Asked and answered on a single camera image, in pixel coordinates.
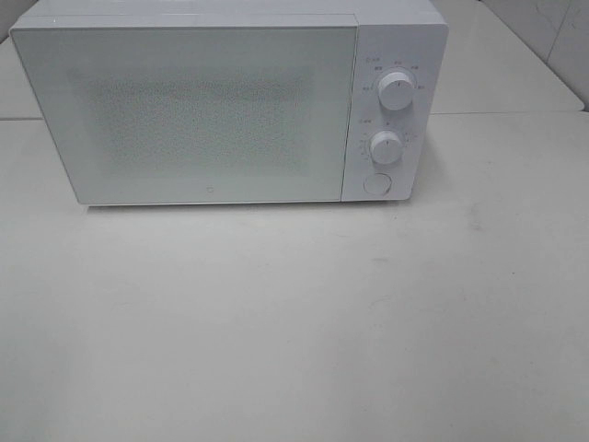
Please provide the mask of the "white microwave oven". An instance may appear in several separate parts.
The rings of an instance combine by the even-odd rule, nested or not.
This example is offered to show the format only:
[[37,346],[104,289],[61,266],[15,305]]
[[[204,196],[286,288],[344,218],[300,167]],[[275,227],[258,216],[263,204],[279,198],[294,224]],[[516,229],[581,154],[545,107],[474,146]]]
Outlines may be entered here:
[[[444,58],[448,25],[429,1],[39,1],[25,17],[219,15],[351,15],[358,24],[350,120],[341,198],[332,202],[402,201],[410,197],[418,168],[433,95]],[[415,81],[412,103],[387,110],[379,102],[377,82],[395,69]],[[376,164],[371,138],[396,132],[404,142],[400,160]],[[364,190],[364,180],[387,174],[387,195]]]

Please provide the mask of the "round white door button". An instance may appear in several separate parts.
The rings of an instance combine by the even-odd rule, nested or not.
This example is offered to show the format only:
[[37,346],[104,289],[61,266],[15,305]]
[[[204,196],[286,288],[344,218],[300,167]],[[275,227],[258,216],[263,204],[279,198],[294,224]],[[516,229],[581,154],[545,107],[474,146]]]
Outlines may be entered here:
[[375,196],[387,195],[392,186],[392,179],[384,173],[375,173],[364,180],[364,190]]

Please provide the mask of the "white timer knob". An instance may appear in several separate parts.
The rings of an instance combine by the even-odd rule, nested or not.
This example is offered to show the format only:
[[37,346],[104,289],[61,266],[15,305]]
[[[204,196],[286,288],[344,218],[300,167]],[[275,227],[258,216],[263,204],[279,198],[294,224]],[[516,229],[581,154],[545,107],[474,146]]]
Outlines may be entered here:
[[381,131],[375,134],[369,143],[371,159],[379,165],[390,165],[400,160],[404,142],[393,131]]

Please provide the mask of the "white microwave door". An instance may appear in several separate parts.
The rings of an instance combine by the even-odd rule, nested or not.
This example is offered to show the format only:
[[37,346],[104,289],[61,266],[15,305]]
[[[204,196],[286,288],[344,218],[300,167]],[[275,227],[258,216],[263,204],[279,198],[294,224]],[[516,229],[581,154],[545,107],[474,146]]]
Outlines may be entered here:
[[25,17],[11,36],[85,205],[341,198],[351,15]]

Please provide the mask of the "upper white power knob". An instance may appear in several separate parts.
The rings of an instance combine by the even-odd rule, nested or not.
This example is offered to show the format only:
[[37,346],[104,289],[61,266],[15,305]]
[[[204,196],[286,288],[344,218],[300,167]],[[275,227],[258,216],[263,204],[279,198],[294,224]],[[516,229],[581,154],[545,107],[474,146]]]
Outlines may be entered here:
[[406,70],[395,69],[383,75],[377,82],[380,104],[389,111],[400,111],[412,103],[416,81]]

